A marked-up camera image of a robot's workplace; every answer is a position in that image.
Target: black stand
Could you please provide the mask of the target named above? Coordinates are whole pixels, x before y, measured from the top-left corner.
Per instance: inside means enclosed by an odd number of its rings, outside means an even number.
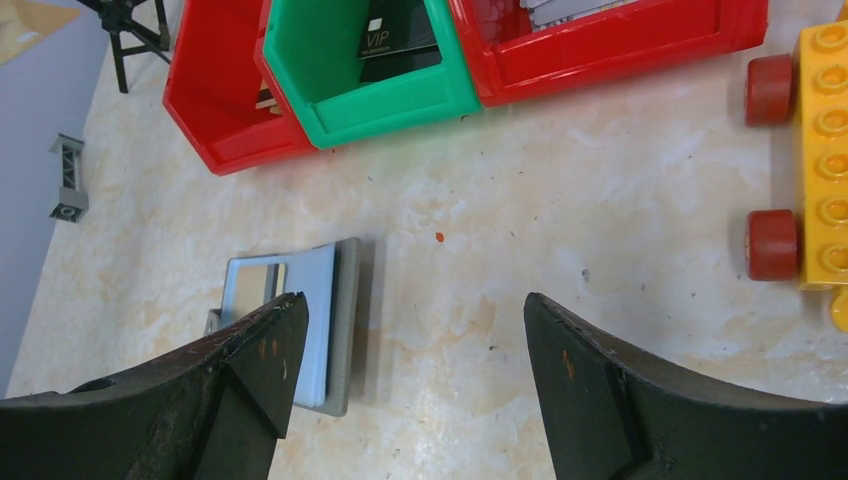
[[[97,12],[103,22],[103,30],[109,32],[112,40],[112,55],[115,57],[115,73],[118,76],[118,90],[128,93],[127,74],[124,70],[124,57],[139,53],[153,52],[165,63],[170,64],[162,52],[167,52],[171,45],[171,34],[168,31],[168,21],[165,18],[164,0],[154,0],[156,17],[159,20],[159,33],[155,33],[144,25],[132,19],[132,11],[146,0],[77,0],[86,7]],[[128,32],[141,41],[138,47],[123,48],[121,32]]]

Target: red storage bin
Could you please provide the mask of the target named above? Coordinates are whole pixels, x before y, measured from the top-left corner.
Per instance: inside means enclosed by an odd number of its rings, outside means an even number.
[[[262,0],[186,0],[165,109],[216,175],[315,152],[297,117],[256,109]]]
[[[760,45],[768,0],[638,0],[532,33],[519,0],[449,0],[483,105]]]

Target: light blue plastic tray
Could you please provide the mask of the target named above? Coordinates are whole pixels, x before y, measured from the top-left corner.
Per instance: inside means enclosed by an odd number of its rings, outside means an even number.
[[[288,255],[233,258],[227,264],[221,328],[231,325],[238,270],[254,265],[285,264],[285,292],[303,292],[309,307],[306,346],[297,377],[294,402],[304,407],[322,405],[327,394],[327,356],[330,343],[330,308],[333,301],[335,244]]]

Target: toy vehicle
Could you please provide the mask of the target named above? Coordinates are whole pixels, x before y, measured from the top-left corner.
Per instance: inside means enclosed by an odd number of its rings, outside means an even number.
[[[802,290],[833,290],[834,325],[848,331],[848,0],[835,23],[801,31],[794,56],[748,65],[746,123],[793,119],[796,211],[748,215],[752,280],[796,277]]]

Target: plastic bin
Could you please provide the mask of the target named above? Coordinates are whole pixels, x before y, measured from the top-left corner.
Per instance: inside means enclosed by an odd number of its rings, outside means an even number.
[[[261,7],[262,0],[187,0],[183,11],[165,109],[217,175],[316,151],[291,112],[255,108]]]
[[[446,0],[424,0],[442,62],[361,85],[369,0],[274,0],[265,59],[312,143],[333,147],[481,109]]]
[[[768,15],[768,0],[638,0],[532,33],[519,0],[449,1],[487,107],[754,47]]]

